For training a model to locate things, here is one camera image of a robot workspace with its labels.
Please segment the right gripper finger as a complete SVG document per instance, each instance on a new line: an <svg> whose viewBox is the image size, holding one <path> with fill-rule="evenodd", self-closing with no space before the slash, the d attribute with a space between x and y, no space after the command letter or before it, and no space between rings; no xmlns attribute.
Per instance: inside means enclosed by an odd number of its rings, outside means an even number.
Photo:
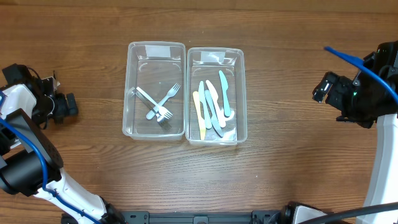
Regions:
<svg viewBox="0 0 398 224"><path fill-rule="evenodd" d="M320 90L321 91L329 91L334 83L335 83L335 73L326 72L325 76L321 80Z"/></svg>
<svg viewBox="0 0 398 224"><path fill-rule="evenodd" d="M312 99L318 103L321 103L325 97L325 92L322 89L315 88L312 92L313 97Z"/></svg>

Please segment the pale blue plastic knife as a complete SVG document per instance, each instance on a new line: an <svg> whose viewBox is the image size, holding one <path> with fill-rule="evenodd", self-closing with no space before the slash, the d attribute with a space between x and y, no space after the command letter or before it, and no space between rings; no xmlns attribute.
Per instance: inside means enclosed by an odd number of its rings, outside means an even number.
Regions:
<svg viewBox="0 0 398 224"><path fill-rule="evenodd" d="M231 116L231 108L229 105L229 100L228 100L228 95L227 95L227 90L228 90L228 81L226 79L225 74L223 71L219 71L219 76L220 76L220 82L221 82L221 89L223 93L223 109L224 109L224 115L226 117Z"/></svg>

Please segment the silver metal fork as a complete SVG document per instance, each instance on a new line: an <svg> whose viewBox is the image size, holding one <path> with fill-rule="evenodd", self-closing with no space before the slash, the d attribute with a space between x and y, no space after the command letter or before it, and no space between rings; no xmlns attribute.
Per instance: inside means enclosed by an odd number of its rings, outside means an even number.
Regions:
<svg viewBox="0 0 398 224"><path fill-rule="evenodd" d="M145 99L137 90L137 87L135 87L135 95L147 106L150 111L154 107L154 105L147 99ZM171 129L171 125L168 122L168 119L162 118L160 114L156 113L155 114L157 118L157 123L158 125L164 130L164 131L169 131Z"/></svg>

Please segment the white plastic knife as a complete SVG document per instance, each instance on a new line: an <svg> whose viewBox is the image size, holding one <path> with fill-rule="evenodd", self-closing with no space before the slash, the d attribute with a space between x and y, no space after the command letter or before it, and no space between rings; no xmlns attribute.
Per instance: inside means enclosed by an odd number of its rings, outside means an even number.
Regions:
<svg viewBox="0 0 398 224"><path fill-rule="evenodd" d="M214 103L213 103L213 100L211 97L211 93L209 90L205 90L205 98L208 103L208 107L211 111L211 123L212 123L215 131L217 132L217 134L222 138L223 132L222 132L221 126L218 122L218 118L217 118L216 111L215 111L215 106L214 106Z"/></svg>

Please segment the thick white plastic fork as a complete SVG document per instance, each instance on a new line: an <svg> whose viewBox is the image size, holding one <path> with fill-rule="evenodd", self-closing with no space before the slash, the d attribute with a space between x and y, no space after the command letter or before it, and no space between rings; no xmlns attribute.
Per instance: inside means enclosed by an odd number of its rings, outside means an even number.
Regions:
<svg viewBox="0 0 398 224"><path fill-rule="evenodd" d="M160 106L163 106L163 105L165 104L165 102L166 102L169 98L174 97L174 96L178 93L179 89L180 89L180 84L176 83L176 84L167 92L167 94L158 102L158 104L159 104ZM158 112L158 110L159 110L158 108L155 108L154 110L149 111L149 112L146 114L146 119L151 120L151 119L155 116L156 112Z"/></svg>

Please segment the thin white plastic fork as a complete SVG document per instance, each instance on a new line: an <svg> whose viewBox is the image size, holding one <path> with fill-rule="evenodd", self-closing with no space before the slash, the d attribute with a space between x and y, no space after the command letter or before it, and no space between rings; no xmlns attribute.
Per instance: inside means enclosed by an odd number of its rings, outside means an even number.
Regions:
<svg viewBox="0 0 398 224"><path fill-rule="evenodd" d="M162 118L165 118L165 119L170 119L172 116L173 116L173 114L166 108L166 107L164 107L164 106L160 106L156 101L154 101L154 99L151 97L151 96L149 96L142 88L140 88L139 86L136 88L136 90L145 98L145 99L147 99L147 100L149 100L153 105L154 105L154 107L152 108L152 111L154 112L154 113L158 113L158 114L160 114L160 116L162 117Z"/></svg>

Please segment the light blue plastic knife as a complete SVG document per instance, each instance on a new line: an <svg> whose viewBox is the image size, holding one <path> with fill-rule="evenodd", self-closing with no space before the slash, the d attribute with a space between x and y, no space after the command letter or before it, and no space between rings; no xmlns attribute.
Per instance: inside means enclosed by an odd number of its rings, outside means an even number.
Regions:
<svg viewBox="0 0 398 224"><path fill-rule="evenodd" d="M211 129L212 128L212 123L211 123L210 114L208 112L207 102L206 102L206 98L205 98L204 81L200 81L199 87L198 87L198 92L199 92L200 102L202 103L202 106L203 106L203 115L204 115L204 120L205 120L205 128L206 129Z"/></svg>

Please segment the cream plastic knife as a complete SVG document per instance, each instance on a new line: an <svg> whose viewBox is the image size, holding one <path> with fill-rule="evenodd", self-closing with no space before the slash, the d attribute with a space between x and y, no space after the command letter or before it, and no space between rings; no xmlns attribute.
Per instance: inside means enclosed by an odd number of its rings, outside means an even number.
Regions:
<svg viewBox="0 0 398 224"><path fill-rule="evenodd" d="M194 91L192 93L192 95L193 95L193 100L194 100L194 104L195 104L195 109L197 112L198 125L199 125L199 129L200 129L200 139L204 140L205 135L206 135L206 126L205 126L205 120L202 118L202 115L201 115L199 92Z"/></svg>

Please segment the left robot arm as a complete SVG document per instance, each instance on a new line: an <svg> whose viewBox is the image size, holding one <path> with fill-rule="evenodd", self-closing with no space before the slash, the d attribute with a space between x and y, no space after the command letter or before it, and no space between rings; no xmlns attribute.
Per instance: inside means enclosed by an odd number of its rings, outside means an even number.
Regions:
<svg viewBox="0 0 398 224"><path fill-rule="evenodd" d="M62 223L125 223L124 215L104 198L84 189L63 167L63 159L43 130L48 122L63 123L76 116L73 93L58 92L55 75L40 78L26 65L2 70L7 81L1 87L1 189L44 199L63 210Z"/></svg>

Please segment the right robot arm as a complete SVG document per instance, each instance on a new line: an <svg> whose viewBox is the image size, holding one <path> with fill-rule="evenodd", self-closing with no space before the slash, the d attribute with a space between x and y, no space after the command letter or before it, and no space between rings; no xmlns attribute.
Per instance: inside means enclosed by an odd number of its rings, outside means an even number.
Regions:
<svg viewBox="0 0 398 224"><path fill-rule="evenodd" d="M364 58L325 47L358 68L354 79L326 72L313 99L341 111L339 122L377 129L377 148L364 204L338 213L290 202L270 223L397 223L397 42L385 42Z"/></svg>

